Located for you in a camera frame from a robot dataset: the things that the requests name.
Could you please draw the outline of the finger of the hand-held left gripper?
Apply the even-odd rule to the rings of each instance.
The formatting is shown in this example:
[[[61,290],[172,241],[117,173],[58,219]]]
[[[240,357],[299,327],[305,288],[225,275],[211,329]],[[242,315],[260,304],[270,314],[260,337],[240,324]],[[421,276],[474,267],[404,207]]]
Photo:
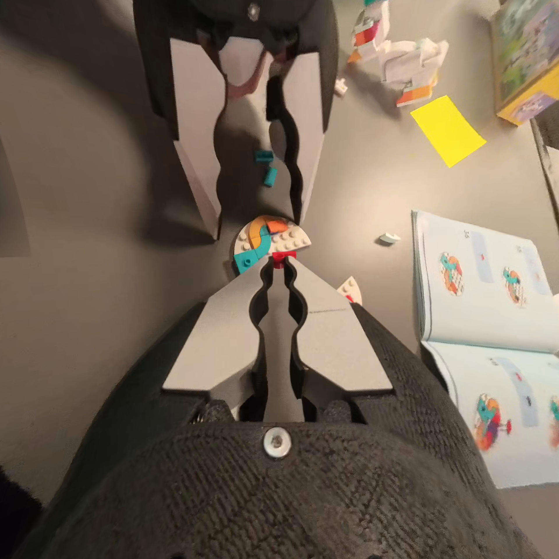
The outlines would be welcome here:
[[[318,52],[295,57],[285,72],[267,82],[266,117],[283,128],[283,163],[290,175],[293,220],[305,218],[324,143],[320,58]]]
[[[170,40],[178,139],[174,146],[208,234],[219,239],[221,172],[215,153],[215,128],[227,101],[226,82],[204,48]]]

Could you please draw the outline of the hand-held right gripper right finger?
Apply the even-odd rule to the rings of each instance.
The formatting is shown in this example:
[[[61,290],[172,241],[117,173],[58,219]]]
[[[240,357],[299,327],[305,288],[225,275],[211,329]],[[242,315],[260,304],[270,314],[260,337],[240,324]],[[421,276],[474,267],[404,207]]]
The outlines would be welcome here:
[[[331,402],[388,394],[393,385],[349,299],[293,256],[284,259],[292,335],[290,377],[298,399]]]

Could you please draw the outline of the white quarter-round lego plate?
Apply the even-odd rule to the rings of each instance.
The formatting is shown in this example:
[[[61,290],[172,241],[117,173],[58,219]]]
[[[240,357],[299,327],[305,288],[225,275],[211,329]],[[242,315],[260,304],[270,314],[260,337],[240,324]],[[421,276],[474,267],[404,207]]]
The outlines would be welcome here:
[[[337,292],[347,298],[351,303],[362,305],[362,294],[353,276],[345,280],[344,283],[337,288]]]

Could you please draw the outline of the yellow paper note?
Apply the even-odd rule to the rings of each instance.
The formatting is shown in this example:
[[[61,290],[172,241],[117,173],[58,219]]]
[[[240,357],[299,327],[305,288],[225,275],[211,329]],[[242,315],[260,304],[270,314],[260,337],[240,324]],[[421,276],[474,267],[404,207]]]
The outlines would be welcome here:
[[[449,168],[487,143],[447,95],[411,111],[410,116]]]

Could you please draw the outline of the white lego model teal top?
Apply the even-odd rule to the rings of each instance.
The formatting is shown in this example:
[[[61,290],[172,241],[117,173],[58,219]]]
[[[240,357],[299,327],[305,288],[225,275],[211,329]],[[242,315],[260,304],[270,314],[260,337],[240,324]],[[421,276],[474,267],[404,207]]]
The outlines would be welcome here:
[[[348,64],[376,58],[390,30],[388,1],[364,1],[363,5],[353,27],[353,51],[348,58]]]

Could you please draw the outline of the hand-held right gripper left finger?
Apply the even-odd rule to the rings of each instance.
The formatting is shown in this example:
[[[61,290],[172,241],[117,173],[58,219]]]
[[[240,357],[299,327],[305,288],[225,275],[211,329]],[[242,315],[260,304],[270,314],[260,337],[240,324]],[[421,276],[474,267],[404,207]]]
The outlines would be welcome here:
[[[210,297],[163,383],[166,392],[223,400],[240,409],[268,396],[264,334],[272,259],[255,266]]]

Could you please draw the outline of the white lego model orange base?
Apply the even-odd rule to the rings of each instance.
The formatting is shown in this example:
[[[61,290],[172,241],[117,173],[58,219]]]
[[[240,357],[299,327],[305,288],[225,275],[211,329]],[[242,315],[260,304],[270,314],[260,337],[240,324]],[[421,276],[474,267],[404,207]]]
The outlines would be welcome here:
[[[449,42],[386,40],[379,54],[381,80],[399,92],[398,108],[429,100],[438,83],[438,73],[449,51]]]

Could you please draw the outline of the yellow lego set box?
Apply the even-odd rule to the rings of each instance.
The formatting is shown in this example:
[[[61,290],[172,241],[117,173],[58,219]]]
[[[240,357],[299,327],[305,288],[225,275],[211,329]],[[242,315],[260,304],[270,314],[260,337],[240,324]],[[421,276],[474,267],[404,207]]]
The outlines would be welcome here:
[[[491,38],[496,115],[521,126],[558,101],[558,1],[505,1]]]

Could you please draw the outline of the round white lego plate assembly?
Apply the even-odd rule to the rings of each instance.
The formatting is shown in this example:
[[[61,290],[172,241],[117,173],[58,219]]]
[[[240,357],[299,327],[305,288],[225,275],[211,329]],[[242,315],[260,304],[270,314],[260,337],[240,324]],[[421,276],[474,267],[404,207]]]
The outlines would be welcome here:
[[[243,274],[256,262],[274,253],[298,251],[309,246],[309,236],[294,222],[278,216],[258,216],[236,236],[233,267]]]

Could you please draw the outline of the lego instruction booklet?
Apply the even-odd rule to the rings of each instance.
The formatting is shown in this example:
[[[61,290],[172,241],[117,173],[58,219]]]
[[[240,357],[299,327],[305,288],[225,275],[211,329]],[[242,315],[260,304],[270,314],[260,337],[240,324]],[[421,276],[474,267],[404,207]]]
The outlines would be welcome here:
[[[494,484],[557,484],[558,310],[534,243],[411,219],[420,342]]]

